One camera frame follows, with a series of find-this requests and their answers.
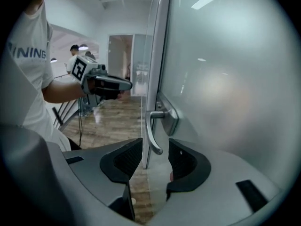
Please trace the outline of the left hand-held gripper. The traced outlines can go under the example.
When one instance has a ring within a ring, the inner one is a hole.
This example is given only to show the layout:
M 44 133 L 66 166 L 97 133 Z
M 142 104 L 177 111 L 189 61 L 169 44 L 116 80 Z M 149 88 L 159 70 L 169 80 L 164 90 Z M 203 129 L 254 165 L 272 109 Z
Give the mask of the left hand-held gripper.
M 80 84 L 86 97 L 99 96 L 103 100 L 118 99 L 120 90 L 130 90 L 133 86 L 131 81 L 108 75 L 106 66 L 89 56 L 74 57 L 71 76 Z

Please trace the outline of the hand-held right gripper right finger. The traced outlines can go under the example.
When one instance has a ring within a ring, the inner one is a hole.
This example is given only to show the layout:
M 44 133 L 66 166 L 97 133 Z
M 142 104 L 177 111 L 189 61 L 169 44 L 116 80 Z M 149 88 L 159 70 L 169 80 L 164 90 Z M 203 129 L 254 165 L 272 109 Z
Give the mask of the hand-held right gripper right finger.
M 280 188 L 242 158 L 170 139 L 173 175 L 166 203 L 152 224 L 260 224 L 273 211 Z

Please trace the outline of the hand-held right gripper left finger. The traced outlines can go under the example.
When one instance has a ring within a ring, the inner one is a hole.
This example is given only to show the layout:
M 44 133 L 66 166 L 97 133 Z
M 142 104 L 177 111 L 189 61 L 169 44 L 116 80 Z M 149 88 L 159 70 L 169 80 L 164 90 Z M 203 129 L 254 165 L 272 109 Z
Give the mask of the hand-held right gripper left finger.
M 64 152 L 83 186 L 111 210 L 135 220 L 129 181 L 142 160 L 142 138 Z

